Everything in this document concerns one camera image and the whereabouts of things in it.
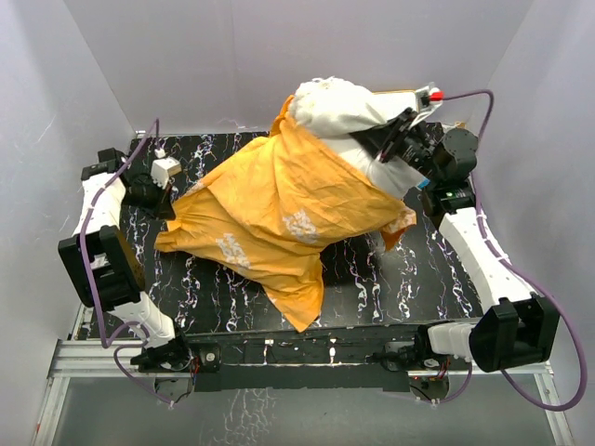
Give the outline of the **white pillow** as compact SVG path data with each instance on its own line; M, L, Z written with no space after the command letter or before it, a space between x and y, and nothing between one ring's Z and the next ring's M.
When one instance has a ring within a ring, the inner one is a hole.
M380 109L373 92L336 77L315 78L299 86L288 108L298 125L321 139L376 187L401 200L424 178L405 162L373 159L351 132L384 125L398 114Z

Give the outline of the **orange pillowcase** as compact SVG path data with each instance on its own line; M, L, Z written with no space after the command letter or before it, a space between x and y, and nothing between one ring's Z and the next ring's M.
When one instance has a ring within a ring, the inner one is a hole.
M175 200L155 249L217 261L262 285L299 332L324 301L320 253L379 231L391 249L415 211L297 124L288 97L266 137L251 140Z

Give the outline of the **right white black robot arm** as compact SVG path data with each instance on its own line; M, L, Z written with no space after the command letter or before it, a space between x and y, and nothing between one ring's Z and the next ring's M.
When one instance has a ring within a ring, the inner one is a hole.
M352 137L381 163L400 160L423 176L424 213L455 250L482 305L483 315L474 323L420 326L408 353L428 369L453 356L474 361L487 373L547 361L560 313L503 265L504 255L493 252L495 242L480 227L485 219L476 209L470 184L477 164L477 137L454 128L432 140L410 108Z

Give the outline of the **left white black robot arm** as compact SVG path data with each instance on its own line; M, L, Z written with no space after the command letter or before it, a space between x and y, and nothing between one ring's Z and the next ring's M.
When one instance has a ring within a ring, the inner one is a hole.
M192 348L179 326L150 298L144 269L120 229L123 207L172 220L171 179L178 160L161 155L148 171L133 173L130 160L114 148L82 170L84 201L73 235L59 241L59 257L82 304L118 318L145 343L132 364L142 371L180 371Z

